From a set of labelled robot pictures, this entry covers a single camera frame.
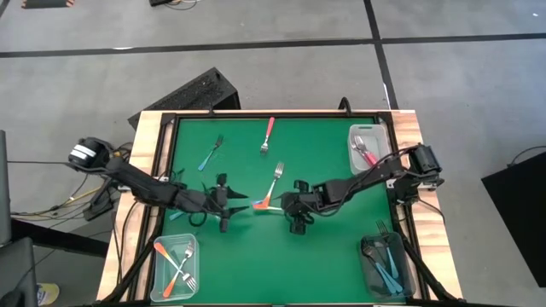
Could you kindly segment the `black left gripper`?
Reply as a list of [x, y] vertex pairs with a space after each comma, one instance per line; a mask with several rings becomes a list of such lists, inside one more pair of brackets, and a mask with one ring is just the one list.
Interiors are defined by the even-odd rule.
[[219, 230], [221, 233], [226, 233], [228, 229], [229, 217], [240, 211], [248, 209], [248, 206], [239, 206], [227, 209], [229, 199], [246, 199], [247, 195], [234, 191], [227, 185], [227, 174], [220, 173], [217, 175], [216, 185], [208, 188], [209, 195], [205, 195], [205, 203], [203, 205], [205, 214], [212, 214], [219, 218]]

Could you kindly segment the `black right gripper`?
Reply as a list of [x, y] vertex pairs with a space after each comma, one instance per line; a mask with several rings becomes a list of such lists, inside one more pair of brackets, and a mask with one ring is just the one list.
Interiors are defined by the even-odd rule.
[[315, 222], [311, 214], [317, 210], [318, 190], [302, 180], [295, 180], [293, 187], [295, 192], [282, 193], [276, 200], [282, 200], [282, 211], [290, 223], [290, 232], [304, 235], [306, 226]]

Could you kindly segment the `clear plastic bin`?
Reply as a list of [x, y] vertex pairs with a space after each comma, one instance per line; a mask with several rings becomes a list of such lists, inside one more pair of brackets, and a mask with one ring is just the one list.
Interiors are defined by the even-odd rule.
[[149, 297], [156, 304], [187, 300], [199, 291], [199, 244], [192, 234], [166, 235], [154, 240], [154, 286]]

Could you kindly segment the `white plastic bin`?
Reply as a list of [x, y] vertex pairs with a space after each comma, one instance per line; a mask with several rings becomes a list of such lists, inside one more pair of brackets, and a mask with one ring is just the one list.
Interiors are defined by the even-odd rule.
[[391, 152], [386, 130], [382, 125], [352, 125], [349, 128], [347, 143], [350, 169], [353, 175], [357, 175], [371, 167], [366, 164], [356, 150], [351, 148], [354, 143], [354, 136], [362, 137], [367, 148], [378, 160]]

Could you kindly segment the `dark smoky plastic bin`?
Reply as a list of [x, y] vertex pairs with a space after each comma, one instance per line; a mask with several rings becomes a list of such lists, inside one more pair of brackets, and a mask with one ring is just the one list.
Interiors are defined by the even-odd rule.
[[410, 271], [408, 260], [406, 259], [404, 245], [401, 241], [399, 234], [389, 233], [389, 245], [399, 273], [398, 278], [394, 280], [403, 288], [403, 291], [401, 293], [397, 293], [394, 295], [391, 295], [390, 292], [387, 290], [384, 281], [381, 279], [374, 265], [363, 255], [362, 246], [364, 243], [367, 243], [373, 247], [374, 258], [386, 269], [386, 271], [390, 275], [392, 274], [389, 259], [386, 253], [385, 243], [382, 240], [381, 234], [364, 236], [359, 241], [357, 247], [359, 251], [364, 280], [366, 282], [369, 293], [374, 298], [382, 301], [407, 298], [412, 296], [415, 293], [415, 283], [413, 281], [413, 275]]

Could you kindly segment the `black stand foot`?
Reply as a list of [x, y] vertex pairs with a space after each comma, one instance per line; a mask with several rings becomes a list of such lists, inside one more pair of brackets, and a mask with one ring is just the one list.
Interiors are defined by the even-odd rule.
[[100, 189], [90, 200], [90, 205], [83, 210], [84, 219], [91, 221], [113, 208], [112, 189]]

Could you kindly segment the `black floor strip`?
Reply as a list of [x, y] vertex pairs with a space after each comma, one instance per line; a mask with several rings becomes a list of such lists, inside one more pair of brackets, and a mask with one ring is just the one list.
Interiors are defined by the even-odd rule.
[[109, 244], [102, 240], [49, 229], [13, 218], [11, 219], [11, 234], [13, 240], [30, 238], [34, 246], [101, 258], [107, 256], [109, 248]]

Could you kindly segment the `yellow and blue object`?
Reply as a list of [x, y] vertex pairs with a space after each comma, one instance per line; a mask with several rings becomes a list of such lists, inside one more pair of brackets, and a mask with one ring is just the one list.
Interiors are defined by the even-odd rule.
[[60, 287], [55, 283], [38, 283], [37, 284], [37, 302], [38, 306], [46, 306], [53, 304], [60, 295]]

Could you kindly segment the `gray panel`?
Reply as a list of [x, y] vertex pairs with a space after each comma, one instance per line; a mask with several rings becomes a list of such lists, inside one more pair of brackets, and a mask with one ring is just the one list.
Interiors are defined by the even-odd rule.
[[0, 130], [0, 246], [11, 239], [8, 159], [6, 134]]

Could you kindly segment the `black equipment box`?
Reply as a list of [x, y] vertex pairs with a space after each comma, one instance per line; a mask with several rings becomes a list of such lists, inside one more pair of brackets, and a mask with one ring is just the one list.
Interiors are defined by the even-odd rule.
[[546, 152], [481, 182], [538, 286], [546, 288]]

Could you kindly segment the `black bar with orange ends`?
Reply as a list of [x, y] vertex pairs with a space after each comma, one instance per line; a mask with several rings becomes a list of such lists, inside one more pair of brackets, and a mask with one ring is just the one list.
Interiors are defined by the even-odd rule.
[[75, 0], [22, 0], [23, 9], [57, 9], [70, 8]]

